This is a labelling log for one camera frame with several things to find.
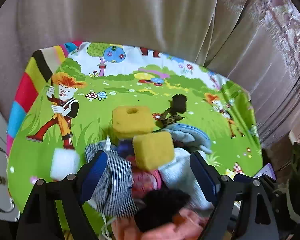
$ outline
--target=beige curtain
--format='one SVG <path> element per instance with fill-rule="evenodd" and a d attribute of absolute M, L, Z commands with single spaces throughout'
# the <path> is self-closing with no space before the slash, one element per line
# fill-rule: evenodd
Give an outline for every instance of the beige curtain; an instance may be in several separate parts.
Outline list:
<path fill-rule="evenodd" d="M 6 118 L 32 52 L 76 39 L 157 49 L 221 73 L 251 93 L 264 142 L 300 114 L 300 15 L 290 0 L 7 0 L 0 10 Z"/>

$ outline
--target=orange cloth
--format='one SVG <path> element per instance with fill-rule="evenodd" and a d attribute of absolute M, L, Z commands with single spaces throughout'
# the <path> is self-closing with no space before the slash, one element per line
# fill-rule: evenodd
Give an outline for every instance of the orange cloth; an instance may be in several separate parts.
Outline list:
<path fill-rule="evenodd" d="M 61 114 L 55 113 L 53 115 L 52 119 L 55 119 L 55 118 L 57 118 L 57 120 L 58 120 L 58 125 L 60 127 L 60 131 L 61 131 L 62 136 L 65 136 L 65 135 L 71 133 L 66 119 Z"/>
<path fill-rule="evenodd" d="M 140 232 L 134 218 L 118 218 L 111 226 L 117 240 L 196 240 L 208 220 L 189 209 L 182 208 L 173 217 L 173 223 L 145 233 Z"/>

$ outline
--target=striped cloth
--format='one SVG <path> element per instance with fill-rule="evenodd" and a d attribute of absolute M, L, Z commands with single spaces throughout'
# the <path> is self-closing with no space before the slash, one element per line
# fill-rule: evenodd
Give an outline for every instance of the striped cloth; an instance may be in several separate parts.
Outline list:
<path fill-rule="evenodd" d="M 107 166 L 91 197 L 96 203 L 96 211 L 106 216 L 133 216 L 138 209 L 131 196 L 131 163 L 121 158 L 115 149 L 106 151 L 98 144 L 86 147 L 87 162 L 90 162 L 99 150 L 106 152 Z"/>
<path fill-rule="evenodd" d="M 81 41 L 73 41 L 47 49 L 39 49 L 32 54 L 12 103 L 7 129 L 8 155 L 13 140 L 38 94 L 68 54 L 81 43 Z"/>

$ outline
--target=red pants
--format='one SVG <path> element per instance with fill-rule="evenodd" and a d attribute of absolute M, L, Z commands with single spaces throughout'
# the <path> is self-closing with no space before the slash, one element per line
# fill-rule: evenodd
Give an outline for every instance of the red pants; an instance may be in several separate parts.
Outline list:
<path fill-rule="evenodd" d="M 68 123 L 69 128 L 71 128 L 71 118 L 69 117 L 65 117 L 65 120 Z M 57 118 L 55 119 L 51 119 L 48 122 L 46 122 L 40 129 L 39 131 L 33 135 L 32 137 L 35 137 L 35 139 L 43 141 L 43 136 L 45 135 L 45 133 L 47 132 L 47 130 L 52 126 L 58 124 L 58 120 Z M 74 149 L 73 145 L 72 145 L 72 140 L 70 139 L 66 139 L 63 141 L 63 147 L 64 149 Z"/>

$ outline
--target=cartoon tablecloth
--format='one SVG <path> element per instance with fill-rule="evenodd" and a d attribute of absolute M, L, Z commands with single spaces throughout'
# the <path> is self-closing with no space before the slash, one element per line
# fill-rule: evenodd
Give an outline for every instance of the cartoon tablecloth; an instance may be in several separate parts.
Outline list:
<path fill-rule="evenodd" d="M 146 105 L 159 119 L 175 94 L 187 97 L 180 122 L 211 139 L 207 162 L 220 174 L 253 176 L 262 167 L 254 110 L 242 88 L 202 66 L 159 51 L 78 42 L 33 53 L 13 102 L 8 125 L 9 192 L 22 212 L 34 182 L 50 178 L 55 148 L 84 149 L 112 131 L 112 110 Z M 61 226 L 66 218 L 57 203 Z M 87 203 L 96 232 L 103 224 Z"/>

